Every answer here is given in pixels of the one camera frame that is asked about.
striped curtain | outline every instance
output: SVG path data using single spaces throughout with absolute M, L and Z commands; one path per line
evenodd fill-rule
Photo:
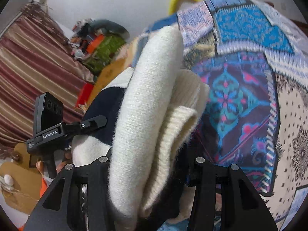
M 46 91 L 63 102 L 64 121 L 81 119 L 74 105 L 93 75 L 69 52 L 62 30 L 34 3 L 1 37 L 0 154 L 32 137 L 35 98 Z

silver screw head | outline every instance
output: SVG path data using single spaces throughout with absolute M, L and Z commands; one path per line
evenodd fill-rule
M 239 169 L 239 166 L 236 164 L 231 164 L 231 169 L 237 171 Z
M 198 163 L 204 163 L 204 162 L 205 162 L 205 159 L 204 159 L 203 157 L 197 157 L 197 158 L 196 158 L 196 161 L 197 161 Z
M 107 157 L 100 157 L 100 158 L 99 158 L 99 161 L 100 161 L 101 163 L 103 163 L 103 162 L 108 161 L 108 158 L 107 158 Z
M 66 164 L 64 168 L 65 170 L 71 170 L 73 168 L 73 164 Z

orange fabric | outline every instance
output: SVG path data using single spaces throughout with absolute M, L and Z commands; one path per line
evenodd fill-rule
M 42 186 L 41 186 L 41 190 L 39 191 L 39 196 L 42 197 L 43 194 L 45 193 L 46 189 L 48 188 L 44 178 L 42 178 Z
M 100 43 L 104 40 L 104 35 L 99 35 L 96 37 L 87 47 L 87 52 L 92 54 L 92 52 L 100 45 Z

navy blue fabric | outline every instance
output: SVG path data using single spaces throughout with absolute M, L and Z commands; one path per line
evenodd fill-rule
M 112 146 L 112 139 L 115 132 L 116 121 L 123 101 L 126 88 L 111 87 L 102 90 L 93 100 L 86 111 L 83 120 L 90 119 L 95 116 L 103 115 L 107 118 L 105 127 L 90 133 L 101 142 Z

black camera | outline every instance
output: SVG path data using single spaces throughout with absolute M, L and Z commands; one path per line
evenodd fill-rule
M 48 176 L 57 175 L 54 152 L 68 147 L 75 135 L 87 134 L 107 123 L 106 117 L 99 115 L 83 122 L 66 124 L 63 122 L 63 103 L 46 92 L 35 100 L 33 138 L 27 140 L 27 152 L 41 156 L 47 166 Z

